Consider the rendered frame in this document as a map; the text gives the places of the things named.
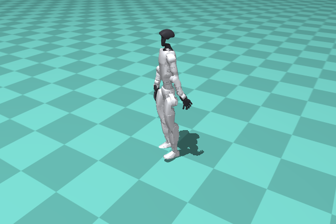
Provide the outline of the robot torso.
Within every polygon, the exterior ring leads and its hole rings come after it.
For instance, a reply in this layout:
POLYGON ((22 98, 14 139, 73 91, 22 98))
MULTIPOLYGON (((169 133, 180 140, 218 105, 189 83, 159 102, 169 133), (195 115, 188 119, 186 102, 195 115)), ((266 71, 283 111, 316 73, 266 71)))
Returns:
MULTIPOLYGON (((165 47, 164 47, 165 48, 165 47)), ((175 54, 175 51, 170 51, 170 49, 166 48, 167 51, 163 51, 162 48, 159 53, 159 69, 160 69, 160 77, 163 81, 163 86, 161 87, 161 92, 163 97, 166 99, 168 98, 168 94, 173 94, 175 97, 175 89, 172 86, 172 83, 170 82, 170 77, 172 76, 172 73, 170 72, 169 64, 166 61, 166 55, 167 54, 175 54)))

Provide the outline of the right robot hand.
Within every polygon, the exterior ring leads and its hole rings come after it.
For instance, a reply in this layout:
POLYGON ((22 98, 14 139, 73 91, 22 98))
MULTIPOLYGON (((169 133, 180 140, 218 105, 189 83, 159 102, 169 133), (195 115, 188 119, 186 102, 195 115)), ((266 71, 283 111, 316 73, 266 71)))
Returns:
POLYGON ((156 95, 157 95, 157 91, 158 91, 158 89, 160 89, 160 88, 157 88, 157 86, 156 86, 156 84, 154 85, 154 99, 155 99, 155 101, 156 101, 156 95))

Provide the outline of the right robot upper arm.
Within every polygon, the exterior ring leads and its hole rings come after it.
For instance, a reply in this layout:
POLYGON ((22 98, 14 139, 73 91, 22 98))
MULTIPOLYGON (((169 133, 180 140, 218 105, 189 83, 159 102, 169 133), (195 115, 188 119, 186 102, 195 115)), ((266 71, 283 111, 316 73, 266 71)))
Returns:
MULTIPOLYGON (((161 50, 161 49, 162 49, 162 48, 160 48, 160 50, 161 50)), ((160 53, 160 50, 159 50, 159 53, 160 53)), ((159 66, 157 66, 156 70, 157 70, 158 73, 160 73, 159 66)))

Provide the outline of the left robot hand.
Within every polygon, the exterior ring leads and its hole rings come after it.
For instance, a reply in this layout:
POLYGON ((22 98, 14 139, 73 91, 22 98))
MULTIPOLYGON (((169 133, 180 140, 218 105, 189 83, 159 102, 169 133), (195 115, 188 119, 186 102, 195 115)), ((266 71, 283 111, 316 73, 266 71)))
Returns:
POLYGON ((190 108, 192 105, 192 102, 186 97, 184 100, 180 97, 180 99, 183 101, 183 109, 186 106, 186 110, 190 108))

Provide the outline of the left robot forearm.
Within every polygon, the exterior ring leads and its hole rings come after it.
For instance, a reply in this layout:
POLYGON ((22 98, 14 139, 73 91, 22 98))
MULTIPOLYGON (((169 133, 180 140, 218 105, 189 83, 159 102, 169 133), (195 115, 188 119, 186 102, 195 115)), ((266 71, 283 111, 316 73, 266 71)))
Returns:
POLYGON ((176 94, 184 100, 186 98, 186 95, 184 94, 182 90, 181 82, 178 79, 178 77, 174 77, 173 82, 174 82, 174 88, 176 90, 176 94))

